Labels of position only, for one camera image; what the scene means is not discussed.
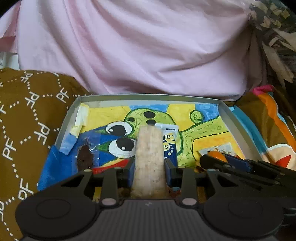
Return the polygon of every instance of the white eyeball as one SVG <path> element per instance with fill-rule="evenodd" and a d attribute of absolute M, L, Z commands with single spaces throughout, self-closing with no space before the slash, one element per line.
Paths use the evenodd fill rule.
<path fill-rule="evenodd" d="M 118 158 L 130 158 L 136 153 L 136 140 L 122 137 L 110 143 L 109 152 Z"/>
<path fill-rule="evenodd" d="M 114 136 L 122 137 L 132 132 L 132 126 L 125 121 L 116 121 L 106 126 L 106 131 Z"/>

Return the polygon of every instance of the red triangle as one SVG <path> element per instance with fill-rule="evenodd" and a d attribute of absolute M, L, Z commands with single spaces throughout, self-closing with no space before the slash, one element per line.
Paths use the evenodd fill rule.
<path fill-rule="evenodd" d="M 278 166 L 286 168 L 289 161 L 290 161 L 290 159 L 291 159 L 291 157 L 292 157 L 291 155 L 285 156 L 285 157 L 279 159 L 275 164 L 278 165 Z"/>

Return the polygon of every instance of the black pupil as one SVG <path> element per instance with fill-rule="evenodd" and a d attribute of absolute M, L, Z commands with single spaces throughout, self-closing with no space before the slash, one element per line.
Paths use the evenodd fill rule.
<path fill-rule="evenodd" d="M 151 118 L 154 118 L 154 117 L 155 117 L 155 114 L 154 114 L 152 111 L 145 111 L 145 112 L 144 112 L 144 116 L 145 116 L 146 118 L 151 119 Z"/>
<path fill-rule="evenodd" d="M 135 118 L 134 117 L 130 117 L 130 118 L 128 118 L 128 121 L 135 122 Z"/>
<path fill-rule="evenodd" d="M 122 147 L 125 147 L 124 151 L 131 151 L 135 147 L 135 143 L 129 138 L 117 139 L 116 145 L 120 150 L 122 150 Z"/>
<path fill-rule="evenodd" d="M 154 126 L 156 124 L 156 121 L 155 120 L 147 120 L 146 123 L 149 126 Z"/>
<path fill-rule="evenodd" d="M 109 129 L 109 133 L 118 137 L 124 136 L 126 134 L 126 129 L 122 125 L 112 126 Z"/>

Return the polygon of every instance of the gray ribbed panel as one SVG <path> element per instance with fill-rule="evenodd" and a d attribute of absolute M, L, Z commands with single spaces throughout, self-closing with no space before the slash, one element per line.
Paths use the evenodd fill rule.
<path fill-rule="evenodd" d="M 22 241 L 33 241 L 24 238 Z M 199 213 L 183 209 L 174 200 L 126 200 L 104 210 L 94 225 L 67 241 L 226 241 L 204 224 Z M 270 237 L 261 241 L 276 241 Z"/>

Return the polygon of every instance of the wooden block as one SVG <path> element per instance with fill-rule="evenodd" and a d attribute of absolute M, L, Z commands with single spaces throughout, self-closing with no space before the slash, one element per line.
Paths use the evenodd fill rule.
<path fill-rule="evenodd" d="M 141 126 L 137 139 L 135 173 L 131 197 L 167 198 L 162 131 Z"/>

